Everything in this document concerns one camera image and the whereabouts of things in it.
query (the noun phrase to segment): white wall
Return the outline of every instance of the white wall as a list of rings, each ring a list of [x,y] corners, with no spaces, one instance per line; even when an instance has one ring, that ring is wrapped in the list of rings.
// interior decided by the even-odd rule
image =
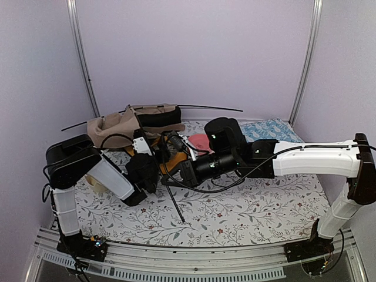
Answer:
[[[0,281],[20,282],[39,226],[45,150],[92,118],[65,1],[0,1]]]
[[[128,104],[182,103],[287,120],[298,88],[314,1],[77,1],[101,114]]]
[[[324,1],[317,44],[295,130],[306,142],[364,132],[376,145],[376,2]],[[345,179],[321,177],[333,201]],[[376,204],[351,222],[370,281],[376,277]]]

